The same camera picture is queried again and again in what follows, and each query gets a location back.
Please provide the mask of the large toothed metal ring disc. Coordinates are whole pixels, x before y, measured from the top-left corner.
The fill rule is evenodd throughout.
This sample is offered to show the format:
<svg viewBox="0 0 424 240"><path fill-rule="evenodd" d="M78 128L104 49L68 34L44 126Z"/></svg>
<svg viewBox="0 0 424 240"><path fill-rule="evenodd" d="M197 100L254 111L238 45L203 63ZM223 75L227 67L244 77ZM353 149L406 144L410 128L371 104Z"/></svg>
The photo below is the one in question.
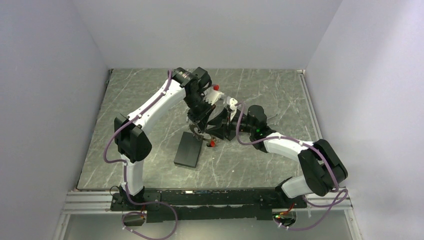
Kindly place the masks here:
<svg viewBox="0 0 424 240"><path fill-rule="evenodd" d="M205 132L200 132L200 134L193 134L193 136L199 141L205 141L205 142L208 142L209 140L212 139L212 136Z"/></svg>

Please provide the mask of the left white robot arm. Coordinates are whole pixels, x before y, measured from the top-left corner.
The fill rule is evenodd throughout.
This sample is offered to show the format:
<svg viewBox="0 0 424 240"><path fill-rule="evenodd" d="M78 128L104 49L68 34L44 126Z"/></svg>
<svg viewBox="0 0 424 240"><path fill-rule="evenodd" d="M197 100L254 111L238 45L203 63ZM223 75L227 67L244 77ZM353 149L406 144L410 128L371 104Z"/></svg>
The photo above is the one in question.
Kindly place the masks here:
<svg viewBox="0 0 424 240"><path fill-rule="evenodd" d="M188 121L204 133L216 102L223 96L205 69L198 67L189 72L178 67L168 71L168 79L141 107L115 118L113 139L123 163L121 187L126 192L123 202L129 209L137 210L144 203L144 159L152 150L149 135L161 117L178 103L185 102Z"/></svg>

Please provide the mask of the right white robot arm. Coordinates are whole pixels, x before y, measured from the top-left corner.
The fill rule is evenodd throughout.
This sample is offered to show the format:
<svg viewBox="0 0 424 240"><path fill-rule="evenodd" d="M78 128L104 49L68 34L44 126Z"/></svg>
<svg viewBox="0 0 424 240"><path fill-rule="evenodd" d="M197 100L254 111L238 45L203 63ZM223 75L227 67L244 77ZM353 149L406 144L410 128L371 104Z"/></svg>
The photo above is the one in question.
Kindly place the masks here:
<svg viewBox="0 0 424 240"><path fill-rule="evenodd" d="M275 188L276 203L282 208L289 207L296 197L302 195L323 197L337 190L348 177L346 167L327 140L310 142L282 135L268 126L268 117L262 106L252 105L246 112L225 108L208 124L211 128L205 132L209 135L231 141L238 139L241 133L247 133L247 145L299 163L302 175L290 177Z"/></svg>

